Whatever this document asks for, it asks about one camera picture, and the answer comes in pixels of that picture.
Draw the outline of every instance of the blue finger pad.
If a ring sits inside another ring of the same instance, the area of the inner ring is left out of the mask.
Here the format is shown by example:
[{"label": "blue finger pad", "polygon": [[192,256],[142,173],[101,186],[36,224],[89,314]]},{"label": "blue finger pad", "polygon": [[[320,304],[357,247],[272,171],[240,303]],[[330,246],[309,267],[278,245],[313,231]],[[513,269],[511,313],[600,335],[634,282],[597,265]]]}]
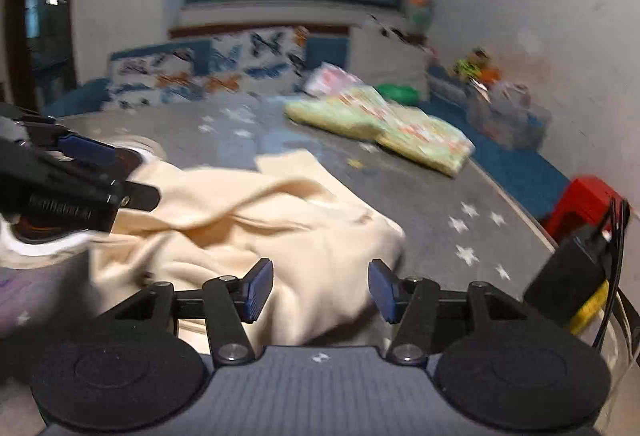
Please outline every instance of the blue finger pad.
[{"label": "blue finger pad", "polygon": [[382,318],[390,324],[397,323],[398,308],[393,284],[373,262],[369,263],[369,292]]},{"label": "blue finger pad", "polygon": [[271,289],[273,288],[273,263],[267,263],[260,269],[260,272],[249,283],[247,299],[244,303],[244,318],[242,322],[255,322],[260,317]]},{"label": "blue finger pad", "polygon": [[111,165],[116,162],[114,147],[77,135],[67,135],[58,140],[58,150],[70,158],[96,165]]}]

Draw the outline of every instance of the yellow blanket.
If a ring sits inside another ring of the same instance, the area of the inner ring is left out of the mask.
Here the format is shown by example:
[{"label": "yellow blanket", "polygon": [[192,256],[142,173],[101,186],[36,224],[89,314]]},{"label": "yellow blanket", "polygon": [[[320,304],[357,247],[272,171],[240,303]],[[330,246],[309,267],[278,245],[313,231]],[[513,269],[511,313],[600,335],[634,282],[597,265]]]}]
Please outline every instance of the yellow blanket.
[{"label": "yellow blanket", "polygon": [[432,169],[455,176],[473,153],[462,131],[418,108],[386,102],[370,86],[336,97],[287,103],[285,114],[356,140],[369,140]]}]

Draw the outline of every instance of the green object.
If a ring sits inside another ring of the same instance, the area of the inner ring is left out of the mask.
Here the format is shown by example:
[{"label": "green object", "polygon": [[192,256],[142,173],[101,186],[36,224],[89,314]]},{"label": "green object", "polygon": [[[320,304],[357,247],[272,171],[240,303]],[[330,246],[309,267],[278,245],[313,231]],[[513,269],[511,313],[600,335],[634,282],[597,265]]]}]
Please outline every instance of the green object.
[{"label": "green object", "polygon": [[456,73],[462,75],[465,80],[478,79],[482,74],[482,69],[466,59],[460,59],[456,63]]},{"label": "green object", "polygon": [[376,88],[378,93],[389,101],[402,106],[417,106],[420,95],[411,86],[396,86],[395,84],[381,84]]}]

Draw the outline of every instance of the cable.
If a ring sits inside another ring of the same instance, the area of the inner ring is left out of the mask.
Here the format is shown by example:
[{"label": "cable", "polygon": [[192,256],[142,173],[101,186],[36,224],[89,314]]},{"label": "cable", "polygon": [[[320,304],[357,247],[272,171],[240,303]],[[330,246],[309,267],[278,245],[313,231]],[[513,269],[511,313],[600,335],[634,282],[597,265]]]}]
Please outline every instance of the cable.
[{"label": "cable", "polygon": [[632,338],[631,338],[631,325],[629,324],[629,319],[626,316],[625,305],[622,304],[622,298],[620,297],[620,292],[616,292],[616,299],[618,301],[618,306],[620,307],[620,313],[622,315],[622,324],[625,331],[625,340],[626,340],[626,351],[629,358],[631,358],[633,354],[632,349]]},{"label": "cable", "polygon": [[626,199],[623,199],[615,210],[615,201],[609,201],[610,217],[611,217],[611,276],[609,279],[609,293],[607,294],[607,303],[604,310],[604,317],[598,329],[593,347],[598,351],[602,351],[602,344],[607,329],[607,324],[611,318],[613,311],[614,298],[618,292],[620,285],[620,274],[622,273],[622,254],[625,245],[625,227],[628,223],[629,206]]}]

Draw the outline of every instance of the folded blanket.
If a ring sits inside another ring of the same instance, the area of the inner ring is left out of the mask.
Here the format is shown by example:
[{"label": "folded blanket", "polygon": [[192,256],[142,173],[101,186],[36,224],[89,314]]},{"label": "folded blanket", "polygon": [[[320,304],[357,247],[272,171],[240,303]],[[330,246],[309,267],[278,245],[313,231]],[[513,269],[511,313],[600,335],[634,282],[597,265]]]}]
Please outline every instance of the folded blanket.
[{"label": "folded blanket", "polygon": [[293,121],[356,140],[369,140],[432,169],[455,176],[473,153],[462,131],[418,108],[386,102],[370,86],[335,97],[289,102]]},{"label": "folded blanket", "polygon": [[[131,178],[155,185],[151,213],[121,209],[109,236],[94,239],[92,279],[103,308],[140,289],[143,275],[177,290],[244,275],[261,257],[274,286],[254,346],[302,344],[354,320],[370,298],[367,265],[391,265],[404,233],[331,176],[307,151],[256,160],[259,172],[182,171],[155,160]],[[180,338],[209,353],[204,321],[180,321]]]}]

